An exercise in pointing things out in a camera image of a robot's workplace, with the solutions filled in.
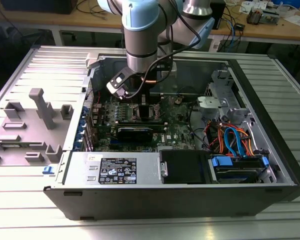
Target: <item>wooden table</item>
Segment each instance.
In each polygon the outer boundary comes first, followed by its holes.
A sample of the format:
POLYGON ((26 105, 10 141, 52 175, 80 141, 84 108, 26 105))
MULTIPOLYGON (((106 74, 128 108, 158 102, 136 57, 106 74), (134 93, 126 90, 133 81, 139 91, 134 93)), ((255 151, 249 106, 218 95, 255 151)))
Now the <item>wooden table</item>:
MULTIPOLYGON (((300 26, 292 24, 284 19, 280 19, 278 25, 247 24, 247 15, 239 13, 239 6, 229 7, 231 15, 236 18, 237 23, 245 25, 242 41, 298 44, 300 45, 300 26)), ((0 9, 4 15, 18 28, 47 29, 51 30, 56 45, 62 46, 63 39, 61 31, 82 31, 82 32, 102 32, 102 33, 121 33, 121 17, 106 13, 106 20, 82 13, 76 9, 69 15, 38 12, 6 11, 0 4, 0 9)), ((80 9, 88 12, 88 3, 85 2, 80 9)), ((0 26, 11 27, 0 14, 0 26)), ((218 30, 212 30, 209 38, 213 39, 210 51, 215 52, 220 41, 226 39, 230 34, 226 22, 221 21, 218 30)))
MULTIPOLYGON (((247 14, 239 12, 240 6, 229 7, 231 15, 237 23, 245 25, 242 41, 263 42, 277 44, 298 44, 300 45, 300 26, 280 18, 278 25, 259 24, 252 25, 247 23, 247 14)), ((212 30, 215 45, 219 47, 220 40, 228 37, 230 30, 225 21, 221 21, 218 30, 212 30)))

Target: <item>metal workbench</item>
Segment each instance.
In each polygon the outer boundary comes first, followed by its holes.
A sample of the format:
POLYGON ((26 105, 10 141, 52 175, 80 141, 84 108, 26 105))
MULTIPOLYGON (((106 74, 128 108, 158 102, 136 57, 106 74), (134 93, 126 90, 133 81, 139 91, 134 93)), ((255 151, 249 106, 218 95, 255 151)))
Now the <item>metal workbench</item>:
MULTIPOLYGON (((88 72, 86 57, 95 50, 31 49, 0 92, 0 125, 8 101, 36 107, 23 100, 32 87, 43 88, 45 99, 54 108, 75 106, 88 72)), ((237 60, 300 164, 300 86, 276 59, 202 52, 180 56, 237 60)), ((300 197, 272 205, 254 217, 71 221, 43 193, 43 187, 54 178, 42 171, 42 166, 0 166, 0 239, 300 239, 300 197)))

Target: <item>warning label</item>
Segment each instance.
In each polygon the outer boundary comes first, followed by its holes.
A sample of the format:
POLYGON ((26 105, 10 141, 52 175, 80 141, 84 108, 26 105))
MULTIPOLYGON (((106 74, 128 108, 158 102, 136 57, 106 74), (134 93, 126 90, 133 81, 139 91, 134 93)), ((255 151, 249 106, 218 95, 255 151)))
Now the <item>warning label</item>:
POLYGON ((102 158, 99 174, 100 184, 136 184, 136 158, 102 158))

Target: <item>red wire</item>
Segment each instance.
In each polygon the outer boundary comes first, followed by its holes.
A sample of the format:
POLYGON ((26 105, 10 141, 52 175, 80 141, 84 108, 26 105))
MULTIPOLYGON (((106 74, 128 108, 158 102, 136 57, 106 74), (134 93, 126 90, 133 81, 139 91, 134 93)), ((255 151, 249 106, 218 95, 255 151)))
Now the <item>red wire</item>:
POLYGON ((209 147, 212 146, 217 140, 218 140, 218 138, 216 138, 215 140, 213 140, 213 142, 210 143, 209 147))
POLYGON ((99 98, 98 98, 98 101, 96 102, 96 104, 98 105, 99 104, 99 102, 100 102, 100 97, 101 97, 101 95, 100 95, 100 92, 98 91, 98 94, 99 94, 99 98))

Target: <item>orange wire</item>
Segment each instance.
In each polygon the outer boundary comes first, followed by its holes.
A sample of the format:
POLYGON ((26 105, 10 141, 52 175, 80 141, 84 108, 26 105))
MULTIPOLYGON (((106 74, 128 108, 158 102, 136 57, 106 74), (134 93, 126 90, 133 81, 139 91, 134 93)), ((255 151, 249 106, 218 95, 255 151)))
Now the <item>orange wire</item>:
POLYGON ((252 156, 254 156, 255 154, 254 154, 254 152, 252 151, 252 148, 251 148, 251 139, 249 139, 249 148, 250 148, 252 156))
POLYGON ((248 150, 247 144, 246 144, 243 140, 241 140, 241 141, 242 141, 242 143, 243 143, 243 145, 244 145, 246 154, 247 154, 248 156, 250 156, 250 152, 249 152, 249 150, 248 150))

